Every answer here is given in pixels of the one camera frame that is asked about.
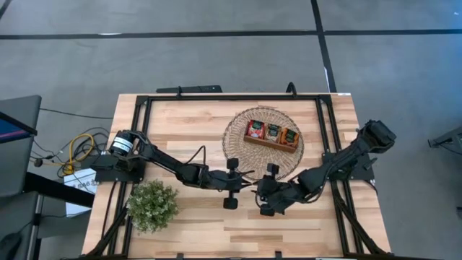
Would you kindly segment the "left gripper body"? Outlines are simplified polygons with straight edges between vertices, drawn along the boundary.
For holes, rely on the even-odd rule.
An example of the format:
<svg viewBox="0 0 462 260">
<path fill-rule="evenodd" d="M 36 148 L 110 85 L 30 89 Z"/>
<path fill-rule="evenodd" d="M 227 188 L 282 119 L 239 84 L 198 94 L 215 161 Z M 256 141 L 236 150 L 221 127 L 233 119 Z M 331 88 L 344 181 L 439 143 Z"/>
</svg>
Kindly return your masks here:
<svg viewBox="0 0 462 260">
<path fill-rule="evenodd" d="M 242 188 L 242 176 L 236 169 L 231 169 L 228 172 L 223 170 L 212 171 L 212 185 L 218 191 L 228 191 L 228 197 L 234 198 L 234 194 L 238 193 Z"/>
</svg>

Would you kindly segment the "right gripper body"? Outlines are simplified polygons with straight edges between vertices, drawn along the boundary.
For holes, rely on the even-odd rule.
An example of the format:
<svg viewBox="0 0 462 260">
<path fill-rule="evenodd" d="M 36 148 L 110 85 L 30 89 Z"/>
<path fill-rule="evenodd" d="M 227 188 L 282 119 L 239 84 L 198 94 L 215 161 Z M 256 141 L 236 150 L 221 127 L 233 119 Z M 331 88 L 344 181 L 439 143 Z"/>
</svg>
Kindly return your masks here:
<svg viewBox="0 0 462 260">
<path fill-rule="evenodd" d="M 275 212 L 285 212 L 285 209 L 292 206 L 290 200 L 292 187 L 287 183 L 276 181 L 269 175 L 265 175 L 257 183 L 256 200 L 258 207 L 261 204 L 268 204 Z"/>
</svg>

